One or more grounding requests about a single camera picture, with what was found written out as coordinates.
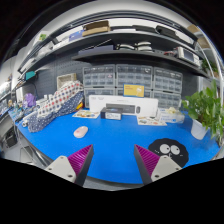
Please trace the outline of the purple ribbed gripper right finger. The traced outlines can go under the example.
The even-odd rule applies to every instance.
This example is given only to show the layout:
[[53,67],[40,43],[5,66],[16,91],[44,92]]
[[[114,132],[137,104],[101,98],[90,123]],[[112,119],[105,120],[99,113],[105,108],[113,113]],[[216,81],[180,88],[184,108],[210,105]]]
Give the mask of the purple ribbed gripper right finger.
[[156,155],[139,145],[134,145],[134,156],[144,185],[181,170],[170,157]]

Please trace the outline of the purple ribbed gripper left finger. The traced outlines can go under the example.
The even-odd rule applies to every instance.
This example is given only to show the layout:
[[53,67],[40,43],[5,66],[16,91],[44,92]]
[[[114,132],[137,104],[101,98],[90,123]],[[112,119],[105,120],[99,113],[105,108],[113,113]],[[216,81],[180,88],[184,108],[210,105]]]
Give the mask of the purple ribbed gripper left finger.
[[46,171],[82,186],[94,155],[93,145],[86,146],[70,156],[59,156]]

